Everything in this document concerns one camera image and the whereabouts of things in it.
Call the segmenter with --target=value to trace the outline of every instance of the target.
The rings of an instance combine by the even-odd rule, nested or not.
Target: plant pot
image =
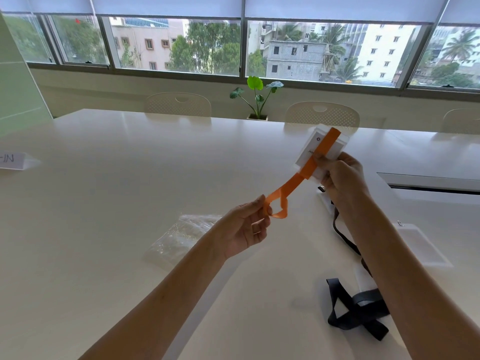
[[[261,115],[260,115],[260,118],[257,118],[257,115],[255,115],[255,114],[250,114],[250,115],[247,117],[247,120],[268,121],[268,115],[266,115],[266,114],[261,114]]]

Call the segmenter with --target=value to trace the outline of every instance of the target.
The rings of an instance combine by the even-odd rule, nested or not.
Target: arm
[[[441,290],[369,195],[361,164],[316,156],[342,215],[413,360],[478,359],[480,329]]]
[[[225,260],[267,237],[264,201],[260,196],[221,218],[80,360],[161,359]]]

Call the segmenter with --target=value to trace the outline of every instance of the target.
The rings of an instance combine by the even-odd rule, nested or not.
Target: roller blind
[[[450,0],[440,22],[480,24],[480,0]]]
[[[444,0],[246,0],[248,18],[432,23]]]
[[[99,15],[240,18],[242,0],[93,0]]]
[[[92,14],[90,0],[0,0],[3,12]]]

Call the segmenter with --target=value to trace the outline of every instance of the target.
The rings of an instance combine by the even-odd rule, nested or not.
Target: orange lanyard
[[[322,155],[327,155],[330,148],[337,141],[337,138],[340,136],[340,131],[336,128],[330,128],[330,131],[325,135],[320,144],[318,144],[315,149],[316,153]],[[312,174],[317,169],[317,164],[314,161],[314,157],[311,156],[307,163],[303,166],[298,173],[295,173],[282,187],[270,193],[267,198],[265,198],[265,203],[263,205],[263,213],[267,215],[268,206],[277,199],[280,199],[280,207],[282,210],[280,212],[274,213],[273,218],[286,218],[288,215],[288,206],[289,201],[287,197],[303,182],[303,180],[309,179]]]

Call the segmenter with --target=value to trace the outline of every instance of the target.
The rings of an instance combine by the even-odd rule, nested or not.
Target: chair backrest
[[[144,111],[152,114],[212,116],[212,106],[207,98],[183,92],[153,94],[145,100]]]
[[[360,126],[360,115],[353,108],[342,104],[307,101],[291,105],[286,111],[285,122],[357,128]]]
[[[480,110],[459,108],[448,111],[443,117],[441,133],[480,134]]]

